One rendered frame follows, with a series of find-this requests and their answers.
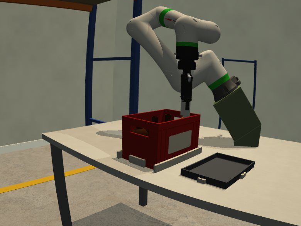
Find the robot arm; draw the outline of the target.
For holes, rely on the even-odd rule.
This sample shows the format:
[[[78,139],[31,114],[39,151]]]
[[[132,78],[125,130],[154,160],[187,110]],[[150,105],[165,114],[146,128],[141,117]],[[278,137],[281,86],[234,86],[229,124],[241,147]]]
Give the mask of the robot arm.
[[[176,53],[173,53],[153,31],[160,26],[174,29]],[[213,44],[220,38],[220,28],[211,21],[184,15],[167,7],[156,7],[132,18],[126,26],[127,33],[135,39],[160,67],[172,88],[181,92],[181,74],[178,61],[195,61],[192,89],[205,82],[213,92],[215,102],[232,93],[241,84],[238,77],[229,78],[227,71],[214,54],[207,50],[199,54],[198,41]]]

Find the red plastic crate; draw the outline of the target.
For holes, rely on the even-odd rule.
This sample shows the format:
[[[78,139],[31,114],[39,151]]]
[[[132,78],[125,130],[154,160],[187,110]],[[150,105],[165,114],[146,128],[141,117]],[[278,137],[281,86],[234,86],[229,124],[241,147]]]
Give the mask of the red plastic crate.
[[[165,122],[165,114],[171,114],[172,121]],[[152,122],[158,117],[158,123]],[[198,147],[200,123],[193,113],[183,117],[180,111],[163,109],[122,116],[122,158],[129,155],[146,160],[145,166],[166,161]],[[142,120],[141,120],[142,119]],[[149,136],[131,132],[136,127],[149,130]]]

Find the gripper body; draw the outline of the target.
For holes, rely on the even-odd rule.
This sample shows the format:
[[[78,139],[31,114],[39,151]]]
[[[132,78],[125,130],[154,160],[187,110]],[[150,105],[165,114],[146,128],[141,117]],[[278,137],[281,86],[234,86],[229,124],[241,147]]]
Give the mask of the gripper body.
[[[178,61],[178,69],[183,70],[184,74],[184,82],[186,83],[186,76],[188,73],[191,76],[191,70],[196,70],[196,62],[195,61]]]

